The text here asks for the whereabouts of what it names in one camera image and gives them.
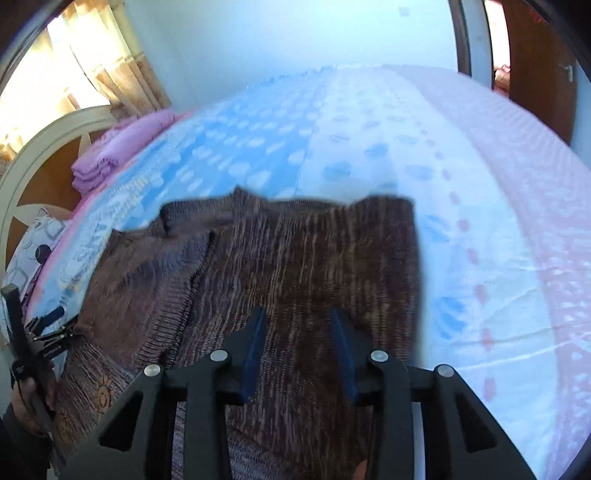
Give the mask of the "dark sleeved left forearm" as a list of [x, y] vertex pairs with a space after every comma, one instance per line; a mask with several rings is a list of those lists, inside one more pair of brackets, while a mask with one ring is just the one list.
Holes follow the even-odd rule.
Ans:
[[1, 419], [1, 478], [45, 480], [53, 444], [47, 433], [31, 433], [8, 405]]

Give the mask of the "person's left hand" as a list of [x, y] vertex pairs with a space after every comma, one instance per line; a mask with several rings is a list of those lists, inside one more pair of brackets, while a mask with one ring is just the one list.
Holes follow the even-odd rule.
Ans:
[[[50, 362], [45, 369], [46, 380], [45, 403], [51, 411], [55, 410], [57, 395], [57, 380], [55, 377], [55, 364]], [[32, 399], [36, 396], [37, 386], [32, 378], [27, 378], [13, 386], [11, 394], [11, 405], [19, 423], [30, 433], [44, 435], [49, 430], [49, 423], [44, 421], [33, 405]]]

